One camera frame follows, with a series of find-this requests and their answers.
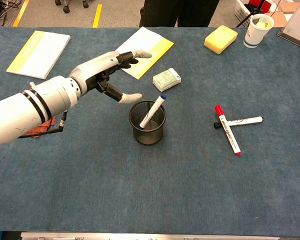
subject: white robotic arm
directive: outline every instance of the white robotic arm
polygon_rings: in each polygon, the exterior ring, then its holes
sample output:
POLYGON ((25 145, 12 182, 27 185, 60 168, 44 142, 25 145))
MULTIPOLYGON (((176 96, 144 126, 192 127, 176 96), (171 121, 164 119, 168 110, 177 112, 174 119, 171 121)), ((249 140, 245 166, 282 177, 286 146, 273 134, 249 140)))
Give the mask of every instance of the white robotic arm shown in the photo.
POLYGON ((109 75, 136 64, 135 58, 151 58, 142 50, 105 53, 78 65, 70 76, 56 76, 0 101, 0 144, 12 141, 54 116, 72 108, 79 97, 97 89, 119 103, 134 103, 140 93, 125 94, 108 84, 109 75))

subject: black pants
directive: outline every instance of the black pants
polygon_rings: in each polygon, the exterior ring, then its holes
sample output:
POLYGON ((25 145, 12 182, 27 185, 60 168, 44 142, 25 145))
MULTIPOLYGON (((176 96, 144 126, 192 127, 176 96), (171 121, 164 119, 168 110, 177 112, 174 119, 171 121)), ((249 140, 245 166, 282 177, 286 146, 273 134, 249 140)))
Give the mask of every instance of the black pants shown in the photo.
POLYGON ((219 0, 145 0, 139 27, 207 27, 219 0))

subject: white cup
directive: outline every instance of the white cup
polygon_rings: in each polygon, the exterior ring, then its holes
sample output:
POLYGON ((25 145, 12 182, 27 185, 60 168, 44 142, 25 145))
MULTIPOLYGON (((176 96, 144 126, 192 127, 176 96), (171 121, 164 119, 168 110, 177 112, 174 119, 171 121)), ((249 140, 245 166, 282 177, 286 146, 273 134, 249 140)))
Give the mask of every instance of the white cup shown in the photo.
POLYGON ((269 30, 272 29, 274 24, 275 24, 274 19, 272 17, 270 17, 269 15, 266 15, 266 14, 253 15, 250 19, 250 24, 246 31, 246 34, 245 34, 245 37, 243 40, 243 44, 247 48, 251 48, 251 49, 256 48, 258 46, 258 44, 261 43, 261 41, 265 37, 265 35, 269 32, 269 30), (266 21, 269 23, 270 26, 268 28, 260 28, 253 23, 254 19, 259 19, 262 17, 264 17, 266 19, 266 21))

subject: black mesh pencil cup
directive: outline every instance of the black mesh pencil cup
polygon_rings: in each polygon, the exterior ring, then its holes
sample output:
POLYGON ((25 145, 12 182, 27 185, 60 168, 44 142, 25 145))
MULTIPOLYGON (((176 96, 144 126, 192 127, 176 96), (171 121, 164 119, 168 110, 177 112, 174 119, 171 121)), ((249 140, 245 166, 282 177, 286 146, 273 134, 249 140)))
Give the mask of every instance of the black mesh pencil cup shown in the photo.
POLYGON ((132 125, 134 139, 146 146, 154 145, 160 141, 166 121, 166 111, 161 105, 144 129, 138 128, 154 103, 155 101, 152 100, 138 102, 131 108, 129 113, 129 121, 132 125))

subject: yellow sponge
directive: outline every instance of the yellow sponge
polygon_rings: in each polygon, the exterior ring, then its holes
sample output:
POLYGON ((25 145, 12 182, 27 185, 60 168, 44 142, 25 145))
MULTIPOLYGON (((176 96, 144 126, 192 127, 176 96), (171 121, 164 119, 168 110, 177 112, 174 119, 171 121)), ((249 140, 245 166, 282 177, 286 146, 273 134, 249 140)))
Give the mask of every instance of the yellow sponge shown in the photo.
POLYGON ((221 25, 205 38, 204 46, 216 54, 220 54, 236 40, 237 36, 238 33, 236 31, 221 25))

